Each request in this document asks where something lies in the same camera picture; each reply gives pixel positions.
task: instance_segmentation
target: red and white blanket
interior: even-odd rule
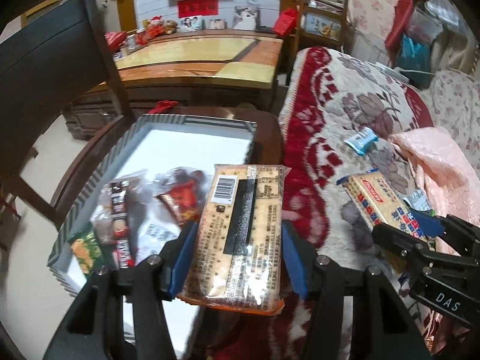
[[[375,68],[340,52],[313,47],[297,55],[285,104],[278,118],[284,137],[283,219],[341,266],[379,265],[417,322],[430,335],[430,310],[407,296],[407,283],[394,276],[374,245],[359,211],[336,181],[379,168],[399,192],[413,192],[408,164],[388,135],[431,126],[417,93]],[[365,157],[343,141],[368,126],[379,137]],[[229,339],[212,352],[215,359],[296,359],[301,353],[311,304],[301,302],[283,273],[285,308],[274,317],[243,315]],[[340,359],[350,352],[352,305],[345,302]]]

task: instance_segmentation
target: red gift bag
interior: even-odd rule
[[[285,9],[273,25],[273,31],[280,36],[288,35],[295,28],[297,11],[293,8]]]
[[[106,44],[109,46],[109,50],[112,53],[118,50],[125,39],[127,39],[127,33],[125,31],[105,33]]]

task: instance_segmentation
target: wooden chair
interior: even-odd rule
[[[321,7],[309,6],[309,1],[318,2]],[[300,37],[305,37],[317,41],[320,45],[325,45],[336,50],[341,50],[342,45],[345,42],[345,31],[347,22],[347,7],[349,0],[344,0],[343,6],[341,4],[333,3],[328,0],[299,0],[298,2],[298,15],[297,25],[295,28],[295,39],[292,43],[290,50],[290,65],[293,66],[295,62],[295,56],[299,50]],[[340,33],[338,37],[324,36],[321,33],[313,33],[307,31],[301,27],[302,16],[308,13],[315,14],[320,17],[324,17],[327,20],[331,20],[333,23],[340,25]]]
[[[44,0],[21,0],[15,17]],[[76,97],[106,82],[118,115],[88,143],[47,203],[19,175],[37,138]],[[95,0],[67,0],[0,44],[0,178],[57,227],[93,170],[134,122]]]

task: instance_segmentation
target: snack packet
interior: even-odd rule
[[[138,171],[105,184],[90,218],[102,252],[113,256],[111,269],[134,264],[137,231],[147,218],[152,200],[152,188],[145,174]]]
[[[158,200],[165,204],[179,225],[198,221],[205,204],[206,176],[201,170],[184,167],[158,175]]]
[[[432,209],[427,196],[423,193],[423,191],[420,188],[417,188],[410,195],[403,196],[402,200],[409,207],[417,211],[430,211]]]
[[[372,230],[379,223],[396,227],[415,238],[427,242],[417,220],[388,184],[378,169],[367,173],[348,175],[337,181],[358,207],[360,214]],[[405,270],[405,262],[387,250],[385,259],[398,273]]]
[[[180,235],[180,228],[162,226],[148,218],[138,229],[138,248],[135,265],[137,266],[144,259],[152,254],[159,254],[165,244],[177,239]]]
[[[217,165],[178,296],[187,303],[275,315],[280,299],[284,166]]]
[[[69,244],[87,280],[94,269],[106,265],[106,260],[102,255],[102,250],[95,238],[93,226],[90,222],[69,240]]]

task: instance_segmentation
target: red snack bag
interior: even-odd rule
[[[160,183],[157,199],[165,204],[179,225],[200,218],[206,194],[202,188],[205,183],[202,171],[176,168],[157,180]]]

